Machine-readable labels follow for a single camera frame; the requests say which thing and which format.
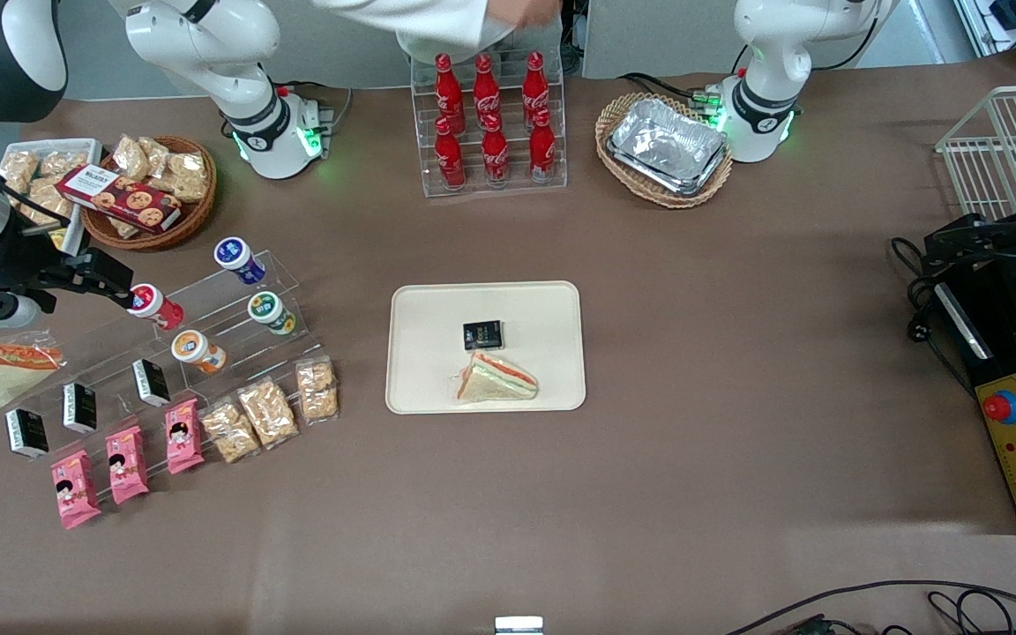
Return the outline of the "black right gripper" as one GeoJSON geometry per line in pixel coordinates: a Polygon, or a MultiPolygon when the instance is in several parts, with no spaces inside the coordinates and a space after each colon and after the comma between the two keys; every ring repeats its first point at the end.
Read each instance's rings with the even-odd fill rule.
{"type": "Polygon", "coordinates": [[[132,305],[134,272],[105,250],[85,250],[85,276],[75,257],[61,252],[49,235],[25,235],[8,229],[0,236],[0,329],[30,325],[51,314],[53,290],[97,295],[120,307],[132,305]]]}

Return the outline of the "person's hand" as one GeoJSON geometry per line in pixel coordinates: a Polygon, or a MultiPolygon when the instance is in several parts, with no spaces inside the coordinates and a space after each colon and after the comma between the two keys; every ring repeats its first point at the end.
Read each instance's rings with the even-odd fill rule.
{"type": "Polygon", "coordinates": [[[516,29],[542,27],[561,16],[559,0],[489,0],[485,18],[516,29]]]}

